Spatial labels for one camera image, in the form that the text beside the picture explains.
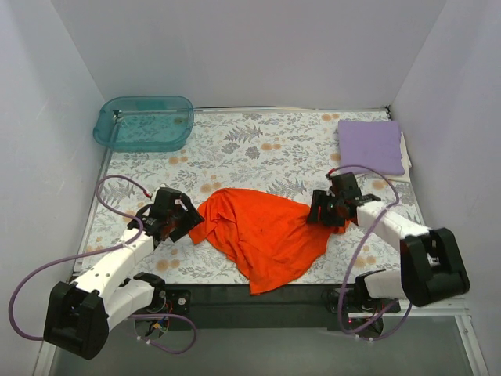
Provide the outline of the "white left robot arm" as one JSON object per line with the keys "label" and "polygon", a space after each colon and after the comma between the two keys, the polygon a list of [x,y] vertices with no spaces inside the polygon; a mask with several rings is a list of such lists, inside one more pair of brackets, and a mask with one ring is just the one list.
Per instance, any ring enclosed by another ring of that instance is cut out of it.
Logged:
{"label": "white left robot arm", "polygon": [[72,282],[59,282],[51,290],[44,341],[90,360],[111,330],[130,316],[159,331],[168,328],[170,319],[183,319],[189,312],[188,291],[169,291],[161,277],[132,271],[159,245],[180,240],[203,220],[186,194],[159,188],[153,203],[130,218],[117,250]]}

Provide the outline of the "white folded t-shirt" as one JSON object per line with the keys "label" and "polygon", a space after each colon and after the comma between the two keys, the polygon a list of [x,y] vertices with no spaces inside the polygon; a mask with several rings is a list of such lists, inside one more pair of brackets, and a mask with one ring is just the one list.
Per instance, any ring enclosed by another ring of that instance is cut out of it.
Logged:
{"label": "white folded t-shirt", "polygon": [[401,151],[401,163],[404,169],[403,175],[386,175],[385,177],[388,180],[393,182],[401,182],[401,183],[411,183],[409,170],[412,167],[412,163],[409,157],[409,153],[406,147],[404,134],[401,133],[401,141],[400,141],[400,151]]}

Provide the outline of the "aluminium table frame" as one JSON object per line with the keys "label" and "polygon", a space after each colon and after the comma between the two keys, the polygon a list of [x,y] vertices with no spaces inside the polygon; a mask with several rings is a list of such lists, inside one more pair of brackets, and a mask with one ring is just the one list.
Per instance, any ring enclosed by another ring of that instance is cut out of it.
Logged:
{"label": "aluminium table frame", "polygon": [[466,303],[453,298],[426,308],[401,306],[355,339],[339,329],[170,330],[160,343],[172,355],[134,338],[125,321],[102,352],[83,360],[41,347],[36,375],[486,375]]}

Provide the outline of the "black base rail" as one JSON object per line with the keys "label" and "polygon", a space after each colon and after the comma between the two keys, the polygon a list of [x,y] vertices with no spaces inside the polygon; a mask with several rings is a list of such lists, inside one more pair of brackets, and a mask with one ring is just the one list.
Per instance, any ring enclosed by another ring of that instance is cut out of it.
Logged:
{"label": "black base rail", "polygon": [[252,295],[247,284],[168,284],[156,292],[150,308],[138,314],[155,314],[168,320],[173,331],[198,329],[325,328],[337,331],[340,284],[288,284]]}

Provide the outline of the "floral table mat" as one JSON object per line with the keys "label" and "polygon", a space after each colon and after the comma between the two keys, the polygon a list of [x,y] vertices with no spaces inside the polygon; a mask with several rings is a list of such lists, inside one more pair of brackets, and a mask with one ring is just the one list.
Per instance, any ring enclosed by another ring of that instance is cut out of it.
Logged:
{"label": "floral table mat", "polygon": [[[379,111],[197,111],[193,130],[181,150],[172,153],[108,153],[102,175],[124,175],[149,192],[170,186],[186,193],[198,207],[221,188],[246,188],[311,203],[312,191],[326,190],[325,174],[338,166],[337,125],[346,121],[390,120]],[[147,204],[143,193],[123,179],[107,180],[102,198],[133,215]],[[91,211],[80,253],[107,248],[125,230],[127,218],[97,204]],[[350,225],[347,233],[330,237],[300,284],[342,282],[364,230]],[[355,261],[349,281],[361,273],[399,267],[393,247],[372,234]],[[169,284],[246,284],[246,278],[221,252],[189,237],[162,244],[133,272],[154,273]]]}

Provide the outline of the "teal plastic bin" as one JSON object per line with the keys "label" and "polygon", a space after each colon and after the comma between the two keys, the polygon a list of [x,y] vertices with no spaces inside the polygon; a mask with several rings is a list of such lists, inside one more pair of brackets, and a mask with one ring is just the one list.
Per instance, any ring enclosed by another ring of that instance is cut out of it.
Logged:
{"label": "teal plastic bin", "polygon": [[182,96],[121,96],[103,105],[94,140],[115,152],[182,149],[194,124],[192,103]]}

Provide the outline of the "purple folded t-shirt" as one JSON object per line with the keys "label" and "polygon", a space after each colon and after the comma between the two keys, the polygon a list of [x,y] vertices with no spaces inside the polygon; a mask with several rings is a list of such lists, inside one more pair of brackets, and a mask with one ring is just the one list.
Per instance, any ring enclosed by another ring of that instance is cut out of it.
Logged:
{"label": "purple folded t-shirt", "polygon": [[348,121],[337,125],[341,165],[363,173],[362,167],[382,175],[402,176],[402,133],[397,121]]}

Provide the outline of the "orange t-shirt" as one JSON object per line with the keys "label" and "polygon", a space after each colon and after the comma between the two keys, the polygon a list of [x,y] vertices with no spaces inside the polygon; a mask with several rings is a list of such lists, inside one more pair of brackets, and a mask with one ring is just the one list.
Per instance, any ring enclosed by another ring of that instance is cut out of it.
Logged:
{"label": "orange t-shirt", "polygon": [[302,277],[324,255],[333,234],[348,228],[308,224],[309,206],[257,190],[215,191],[198,212],[204,221],[189,232],[206,240],[248,279],[253,295]]}

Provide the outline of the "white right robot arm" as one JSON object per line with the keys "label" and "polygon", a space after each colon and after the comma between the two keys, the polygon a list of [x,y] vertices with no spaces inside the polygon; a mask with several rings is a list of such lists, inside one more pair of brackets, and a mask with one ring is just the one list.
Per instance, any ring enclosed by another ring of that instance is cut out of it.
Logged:
{"label": "white right robot arm", "polygon": [[406,299],[422,307],[464,295],[470,280],[456,238],[446,228],[431,229],[391,211],[373,194],[362,193],[355,175],[327,174],[328,190],[314,190],[307,221],[338,230],[353,223],[375,234],[398,253],[397,270],[356,277],[355,304],[372,311],[383,299]]}

